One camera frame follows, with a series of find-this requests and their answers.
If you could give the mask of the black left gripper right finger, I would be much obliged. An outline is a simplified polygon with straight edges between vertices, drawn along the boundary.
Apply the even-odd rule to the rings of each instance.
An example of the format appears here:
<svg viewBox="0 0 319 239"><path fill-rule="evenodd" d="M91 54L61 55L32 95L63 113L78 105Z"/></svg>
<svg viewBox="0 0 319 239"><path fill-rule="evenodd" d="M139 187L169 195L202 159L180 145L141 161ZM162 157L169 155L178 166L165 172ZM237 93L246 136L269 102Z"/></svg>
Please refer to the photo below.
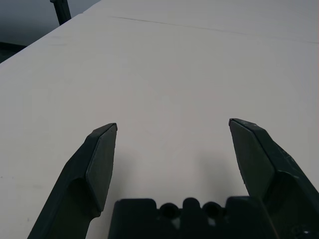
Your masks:
<svg viewBox="0 0 319 239"><path fill-rule="evenodd" d="M238 167L252 197L262 201L281 239L319 237L319 193L295 160L255 123L230 119Z"/></svg>

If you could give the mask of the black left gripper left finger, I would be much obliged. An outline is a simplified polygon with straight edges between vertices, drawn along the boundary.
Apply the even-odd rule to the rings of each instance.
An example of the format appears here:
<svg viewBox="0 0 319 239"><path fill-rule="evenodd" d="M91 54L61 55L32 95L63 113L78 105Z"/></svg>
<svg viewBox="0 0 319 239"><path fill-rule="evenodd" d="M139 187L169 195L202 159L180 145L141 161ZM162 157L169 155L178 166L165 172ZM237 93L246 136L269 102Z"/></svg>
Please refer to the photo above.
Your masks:
<svg viewBox="0 0 319 239"><path fill-rule="evenodd" d="M118 127L93 130L63 167L30 239L84 239L104 210L112 178Z"/></svg>

